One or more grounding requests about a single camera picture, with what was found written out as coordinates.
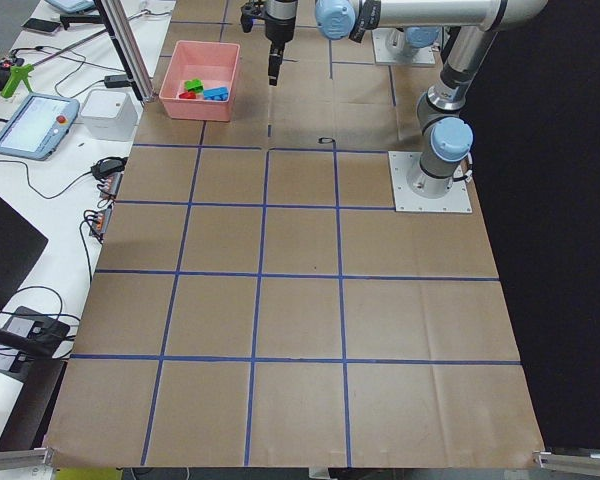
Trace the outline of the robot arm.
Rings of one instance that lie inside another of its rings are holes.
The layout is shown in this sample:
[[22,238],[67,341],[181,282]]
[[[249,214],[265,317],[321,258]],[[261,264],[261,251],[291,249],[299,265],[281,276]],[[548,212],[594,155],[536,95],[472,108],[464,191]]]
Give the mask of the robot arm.
[[537,16],[544,1],[316,1],[318,30],[329,40],[360,43],[373,37],[375,61],[386,65],[428,66],[440,45],[439,80],[417,104],[421,131],[458,116],[496,35]]
[[440,33],[440,27],[431,26],[378,28],[372,35],[375,63],[433,67],[436,63],[433,46]]

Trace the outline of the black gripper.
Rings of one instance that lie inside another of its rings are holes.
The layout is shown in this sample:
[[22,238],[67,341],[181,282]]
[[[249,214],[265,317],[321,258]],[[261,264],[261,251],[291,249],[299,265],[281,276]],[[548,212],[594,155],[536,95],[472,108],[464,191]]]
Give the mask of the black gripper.
[[268,56],[268,81],[278,84],[284,47],[293,39],[296,24],[295,0],[265,1],[265,36],[271,42]]

